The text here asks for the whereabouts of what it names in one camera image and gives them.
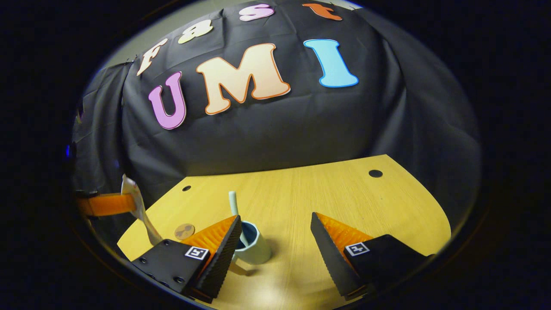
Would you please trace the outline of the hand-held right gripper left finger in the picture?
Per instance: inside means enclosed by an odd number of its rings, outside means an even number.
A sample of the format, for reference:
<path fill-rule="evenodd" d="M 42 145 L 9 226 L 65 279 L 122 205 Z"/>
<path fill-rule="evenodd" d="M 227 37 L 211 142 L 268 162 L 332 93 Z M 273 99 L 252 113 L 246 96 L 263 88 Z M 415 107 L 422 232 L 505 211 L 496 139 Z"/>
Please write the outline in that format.
<path fill-rule="evenodd" d="M 210 304 L 226 278 L 241 233 L 241 218 L 234 215 L 183 241 L 164 239 L 132 265 L 159 284 Z"/>

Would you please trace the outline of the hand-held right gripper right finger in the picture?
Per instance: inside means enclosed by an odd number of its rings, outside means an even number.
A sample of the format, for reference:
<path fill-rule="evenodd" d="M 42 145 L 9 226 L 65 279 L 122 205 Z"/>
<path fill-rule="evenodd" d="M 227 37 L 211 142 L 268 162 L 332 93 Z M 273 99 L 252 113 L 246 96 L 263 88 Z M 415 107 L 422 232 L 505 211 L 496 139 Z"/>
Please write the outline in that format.
<path fill-rule="evenodd" d="M 347 301 L 398 284 L 432 257 L 391 234 L 372 237 L 318 212 L 312 213 L 310 229 L 332 281 Z"/>

